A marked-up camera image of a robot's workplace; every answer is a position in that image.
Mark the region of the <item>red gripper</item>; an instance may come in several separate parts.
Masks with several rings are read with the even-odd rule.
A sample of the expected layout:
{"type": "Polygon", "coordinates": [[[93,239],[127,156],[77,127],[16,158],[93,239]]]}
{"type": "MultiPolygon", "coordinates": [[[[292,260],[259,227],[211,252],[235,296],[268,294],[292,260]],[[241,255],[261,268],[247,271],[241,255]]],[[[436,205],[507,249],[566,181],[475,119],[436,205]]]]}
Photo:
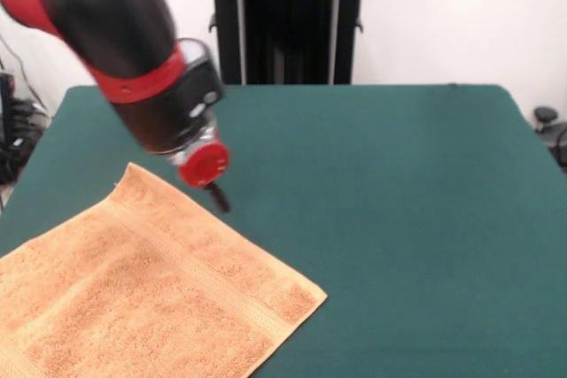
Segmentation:
{"type": "Polygon", "coordinates": [[[228,168],[229,150],[221,141],[195,144],[189,156],[178,167],[184,182],[192,187],[205,187],[218,209],[230,212],[230,203],[220,186],[213,182],[228,168]]]}

